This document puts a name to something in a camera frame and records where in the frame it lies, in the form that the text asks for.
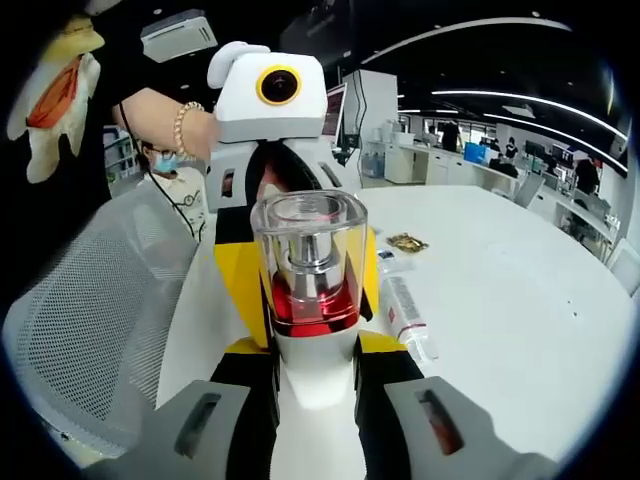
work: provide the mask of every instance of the mesh chair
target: mesh chair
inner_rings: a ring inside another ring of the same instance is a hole
[[[103,205],[12,305],[3,344],[46,423],[107,456],[135,444],[194,252],[143,185]]]
[[[630,297],[640,289],[640,254],[622,238],[607,260],[607,268],[618,279]]]

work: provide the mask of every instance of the face mask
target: face mask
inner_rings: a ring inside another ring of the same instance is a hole
[[[165,157],[160,152],[156,153],[156,161],[153,169],[160,173],[171,173],[178,168],[178,159],[175,155]]]

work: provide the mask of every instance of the ceiling light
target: ceiling light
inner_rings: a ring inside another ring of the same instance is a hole
[[[502,115],[493,115],[492,113],[485,113],[484,114],[485,117],[491,117],[491,118],[498,118],[501,120],[507,120],[509,122],[517,122],[517,123],[524,123],[525,125],[531,125],[532,127],[536,127],[536,128],[541,128],[543,130],[547,130],[548,132],[553,132],[557,135],[561,135],[563,137],[566,137],[570,140],[573,140],[574,142],[578,142],[581,143],[582,145],[584,145],[585,147],[589,147],[591,150],[593,150],[594,152],[602,155],[604,158],[606,158],[607,160],[609,160],[610,162],[612,162],[613,164],[617,165],[618,167],[620,167],[625,173],[629,171],[629,169],[627,167],[625,167],[624,165],[622,165],[619,161],[617,161],[615,158],[613,158],[611,155],[607,155],[606,153],[604,153],[602,150],[594,147],[593,145],[585,142],[584,140],[580,140],[579,138],[576,138],[572,135],[569,135],[568,133],[564,133],[561,132],[559,130],[556,130],[554,128],[549,128],[549,127],[545,127],[544,125],[539,125],[537,123],[533,123],[533,122],[527,122],[525,120],[520,120],[519,118],[512,118],[512,117],[503,117]]]
[[[438,90],[435,92],[431,92],[431,95],[484,95],[488,97],[506,97],[506,98],[517,98],[519,100],[528,100],[530,102],[538,102],[544,103],[545,105],[551,105],[552,107],[562,108],[563,110],[567,110],[571,113],[575,113],[576,115],[580,115],[588,120],[591,120],[594,123],[597,123],[601,127],[606,128],[610,132],[615,133],[623,140],[627,140],[627,136],[621,131],[615,129],[608,123],[600,120],[599,118],[594,117],[593,115],[589,115],[582,110],[578,110],[577,108],[570,107],[568,105],[564,105],[562,103],[553,102],[551,100],[546,100],[544,98],[539,97],[530,97],[529,95],[519,95],[517,93],[503,93],[503,92],[487,92],[483,90]]]
[[[365,58],[361,62],[361,64],[365,65],[369,62],[372,62],[376,58],[379,58],[383,55],[386,55],[389,52],[393,52],[394,50],[397,50],[398,48],[406,47],[407,45],[411,45],[414,42],[422,41],[426,38],[433,37],[436,35],[442,35],[443,33],[455,32],[457,30],[462,30],[465,28],[482,27],[487,25],[520,25],[520,24],[537,25],[537,26],[549,27],[549,28],[559,28],[560,30],[566,30],[568,32],[571,31],[571,28],[563,23],[554,22],[553,20],[547,20],[547,19],[541,19],[541,18],[531,18],[531,17],[483,18],[481,20],[471,20],[470,22],[462,22],[462,23],[456,23],[454,25],[447,25],[441,28],[434,28],[433,30],[429,30],[419,35],[415,35],[413,37],[407,38],[398,43],[394,43],[393,45],[385,48],[384,50],[380,50],[379,52],[374,53],[369,58]]]

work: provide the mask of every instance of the black shirt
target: black shirt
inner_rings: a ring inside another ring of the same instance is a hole
[[[460,130],[455,123],[447,123],[442,128],[442,148],[450,152],[457,151]]]
[[[576,187],[587,195],[591,195],[600,184],[598,170],[589,160],[580,160],[576,167],[576,175],[578,175]]]
[[[518,147],[511,143],[507,143],[507,146],[505,147],[505,156],[507,158],[513,158],[516,156],[516,153],[518,153]]]
[[[58,141],[57,168],[47,180],[32,184],[26,176],[31,158],[29,132],[0,145],[2,177],[11,192],[3,202],[5,232],[11,240],[10,248],[5,250],[9,270],[4,272],[8,288],[3,289],[2,312],[53,254],[111,198],[105,174],[103,126],[114,123],[113,106],[143,88],[142,69],[149,60],[142,54],[139,38],[103,38],[105,45],[91,52],[101,69],[96,89],[87,102],[78,156],[73,155],[63,134]]]

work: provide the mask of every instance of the person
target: person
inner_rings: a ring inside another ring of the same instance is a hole
[[[578,177],[576,188],[587,195],[591,195],[595,192],[596,187],[600,185],[598,170],[593,164],[593,159],[591,157],[578,162],[576,175]]]
[[[436,133],[436,126],[429,125],[429,133],[424,138],[424,143],[430,147],[435,147],[438,144],[438,134]]]
[[[489,148],[491,150],[496,151],[496,152],[501,152],[502,153],[502,150],[500,149],[500,144],[498,143],[498,139],[497,138],[494,138],[494,139],[491,140],[491,144],[489,144]]]
[[[544,163],[546,163],[547,165],[546,173],[548,173],[549,175],[553,175],[554,177],[557,177],[558,175],[556,175],[555,170],[556,170],[556,167],[558,166],[558,162],[556,162],[555,158],[549,157],[544,161]]]
[[[513,160],[518,153],[518,147],[516,147],[516,141],[513,137],[509,137],[509,143],[505,147],[505,156],[509,160]]]
[[[442,148],[450,152],[457,152],[458,144],[462,148],[460,129],[455,122],[447,122],[442,129]]]
[[[505,159],[505,156],[502,153],[498,154],[498,158],[493,158],[489,161],[489,168],[502,172],[510,177],[518,178],[518,170]]]
[[[150,142],[142,141],[140,144],[142,154],[149,161],[150,173],[145,174],[139,185],[152,181],[150,175],[153,175],[156,182],[187,218],[196,233],[196,240],[199,240],[206,223],[204,177],[193,167],[178,167],[178,157],[175,152],[162,149]]]
[[[19,209],[5,216],[11,255],[3,312],[111,198],[102,135],[105,124],[124,127],[120,103],[135,136],[158,148],[208,160],[215,145],[211,113],[145,88],[153,62],[143,55],[139,36],[98,33],[94,21],[99,26],[102,12],[114,3],[91,0],[76,12],[35,59],[10,110],[0,154]]]

